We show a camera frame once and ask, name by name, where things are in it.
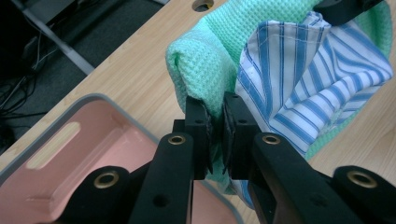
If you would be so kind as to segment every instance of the mounting hole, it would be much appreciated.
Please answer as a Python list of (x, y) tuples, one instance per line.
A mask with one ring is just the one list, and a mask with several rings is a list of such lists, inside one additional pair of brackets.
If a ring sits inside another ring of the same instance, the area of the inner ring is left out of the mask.
[(269, 144), (269, 145), (277, 145), (280, 143), (280, 139), (278, 137), (276, 137), (275, 135), (265, 135), (262, 138), (262, 141), (264, 141), (264, 143)]
[(375, 189), (378, 186), (376, 181), (366, 173), (360, 171), (349, 171), (346, 175), (354, 184), (366, 189)]
[(182, 135), (175, 135), (168, 138), (168, 142), (172, 145), (181, 145), (186, 142), (186, 138)]
[(213, 5), (213, 0), (195, 0), (195, 2), (192, 3), (192, 9), (196, 12), (203, 12), (212, 8)]
[(97, 176), (93, 182), (97, 189), (108, 189), (114, 186), (120, 177), (115, 171), (109, 171)]
[(152, 200), (156, 207), (166, 207), (171, 201), (169, 197), (163, 194), (158, 194)]

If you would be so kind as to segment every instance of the waffle knit towel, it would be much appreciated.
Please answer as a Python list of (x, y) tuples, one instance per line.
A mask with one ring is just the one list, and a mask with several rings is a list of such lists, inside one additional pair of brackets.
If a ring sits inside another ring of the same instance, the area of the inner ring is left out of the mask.
[[(286, 21), (299, 23), (319, 0), (229, 0), (218, 9), (207, 14), (179, 39), (171, 43), (166, 51), (169, 74), (175, 84), (177, 100), (185, 109), (189, 95), (203, 100), (213, 116), (214, 126), (221, 119), (223, 93), (233, 91), (239, 59), (248, 38), (261, 21)], [(386, 2), (378, 4), (361, 14), (356, 22), (377, 47), (389, 55), (391, 45), (391, 21)], [(345, 127), (347, 119), (338, 127)], [(321, 136), (311, 147), (315, 154), (326, 142), (342, 129)], [(219, 143), (213, 150), (216, 179), (227, 187), (229, 179), (221, 175), (222, 162)]]

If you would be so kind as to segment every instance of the wooden table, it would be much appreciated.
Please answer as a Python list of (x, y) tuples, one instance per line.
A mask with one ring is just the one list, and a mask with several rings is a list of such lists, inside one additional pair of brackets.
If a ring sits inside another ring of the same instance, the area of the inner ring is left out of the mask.
[[(225, 0), (215, 0), (215, 9)], [(174, 119), (183, 119), (164, 54), (170, 42), (189, 30), (207, 12), (195, 12), (193, 0), (172, 0), (127, 39), (86, 79), (0, 157), (0, 170), (23, 152), (78, 98), (100, 92), (129, 113), (156, 137), (172, 131)], [(389, 1), (396, 11), (396, 1)], [(395, 31), (396, 14), (392, 15)], [(396, 50), (390, 61), (396, 68)], [(396, 79), (386, 84), (353, 122), (310, 163), (324, 174), (343, 164), (356, 164), (384, 176), (396, 185)], [(246, 223), (257, 222), (252, 210), (237, 197), (228, 197)]]

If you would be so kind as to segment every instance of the striped fabric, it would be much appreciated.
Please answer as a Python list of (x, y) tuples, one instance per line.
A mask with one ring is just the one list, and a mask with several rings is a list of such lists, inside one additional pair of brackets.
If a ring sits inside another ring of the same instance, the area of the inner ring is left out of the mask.
[[(263, 132), (285, 136), (304, 156), (391, 77), (387, 58), (354, 21), (331, 27), (309, 12), (301, 24), (259, 25), (243, 49), (235, 92)], [(232, 183), (252, 207), (248, 182)]]

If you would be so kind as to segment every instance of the green cloth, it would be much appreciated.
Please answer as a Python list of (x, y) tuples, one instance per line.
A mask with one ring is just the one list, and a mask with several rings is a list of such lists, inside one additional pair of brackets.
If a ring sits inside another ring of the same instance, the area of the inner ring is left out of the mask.
[[(185, 111), (187, 95), (203, 100), (213, 117), (215, 129), (220, 126), (225, 91), (233, 91), (239, 57), (251, 33), (261, 21), (300, 22), (319, 0), (229, 0), (202, 17), (187, 33), (170, 44), (166, 64), (175, 84), (177, 100)], [(382, 2), (359, 15), (361, 29), (385, 55), (389, 55), (392, 26), (389, 6)], [(317, 153), (347, 124), (317, 139), (309, 148), (307, 158)], [(221, 175), (220, 143), (212, 148), (215, 175), (210, 176), (227, 185)]]

